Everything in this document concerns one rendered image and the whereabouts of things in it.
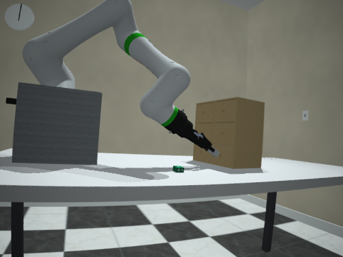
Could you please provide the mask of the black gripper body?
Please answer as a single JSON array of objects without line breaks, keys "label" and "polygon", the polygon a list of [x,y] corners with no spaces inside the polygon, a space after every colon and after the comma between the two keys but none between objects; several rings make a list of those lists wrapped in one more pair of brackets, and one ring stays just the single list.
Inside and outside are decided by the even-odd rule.
[{"label": "black gripper body", "polygon": [[184,138],[186,136],[192,136],[197,140],[198,136],[196,136],[194,134],[194,132],[197,133],[197,131],[193,130],[193,124],[189,120],[187,120],[186,125],[184,126],[184,128],[180,132],[177,133],[177,135],[179,135],[182,138]]}]

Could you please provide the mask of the brown chest of drawers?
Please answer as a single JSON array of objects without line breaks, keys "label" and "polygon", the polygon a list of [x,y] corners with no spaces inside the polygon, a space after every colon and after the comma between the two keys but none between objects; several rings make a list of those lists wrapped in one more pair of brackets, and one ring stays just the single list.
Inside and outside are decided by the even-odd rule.
[{"label": "brown chest of drawers", "polygon": [[223,165],[218,165],[209,162],[204,162],[201,160],[194,159],[194,148],[193,148],[193,160],[209,163],[213,165],[218,165],[221,167],[227,167],[232,169],[242,169],[242,168],[261,168],[261,159],[262,159],[262,149],[263,149],[263,128],[264,128],[264,102],[249,100],[246,98],[234,97],[226,98],[222,100],[207,101],[203,103],[196,103],[196,114],[197,114],[197,105],[214,103],[218,101],[228,101],[236,100],[236,119],[233,121],[214,121],[214,112],[213,112],[213,121],[202,121],[196,122],[195,120],[195,129],[196,124],[203,123],[224,123],[224,122],[234,122],[235,131],[234,131],[234,143],[220,143],[213,142],[213,132],[212,132],[212,144],[222,144],[222,145],[233,145],[233,160],[232,167],[227,167]]}]

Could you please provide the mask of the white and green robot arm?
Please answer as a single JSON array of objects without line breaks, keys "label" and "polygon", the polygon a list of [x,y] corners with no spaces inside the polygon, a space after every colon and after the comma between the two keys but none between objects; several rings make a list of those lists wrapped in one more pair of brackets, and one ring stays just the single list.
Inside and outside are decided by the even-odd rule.
[{"label": "white and green robot arm", "polygon": [[138,31],[130,0],[104,0],[73,21],[29,40],[22,51],[24,62],[40,85],[75,89],[75,78],[64,64],[64,56],[110,27],[118,46],[158,78],[141,98],[142,113],[169,133],[180,132],[187,116],[173,102],[189,86],[190,73]]}]

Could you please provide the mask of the tan wooden drawer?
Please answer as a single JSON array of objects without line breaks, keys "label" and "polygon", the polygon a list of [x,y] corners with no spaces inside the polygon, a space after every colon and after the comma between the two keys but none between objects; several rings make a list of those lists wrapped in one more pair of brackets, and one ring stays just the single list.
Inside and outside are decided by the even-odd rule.
[{"label": "tan wooden drawer", "polygon": [[235,123],[214,123],[213,142],[234,143]]},{"label": "tan wooden drawer", "polygon": [[196,122],[213,121],[214,103],[197,105]]},{"label": "tan wooden drawer", "polygon": [[217,158],[211,155],[211,163],[232,167],[234,146],[222,144],[213,144],[212,146],[220,153]]},{"label": "tan wooden drawer", "polygon": [[212,142],[213,123],[196,124],[196,131],[199,134],[203,133],[204,136]]},{"label": "tan wooden drawer", "polygon": [[210,163],[211,154],[208,151],[205,151],[204,148],[200,148],[194,144],[194,159]]},{"label": "tan wooden drawer", "polygon": [[215,102],[214,121],[233,121],[235,119],[236,100]]}]

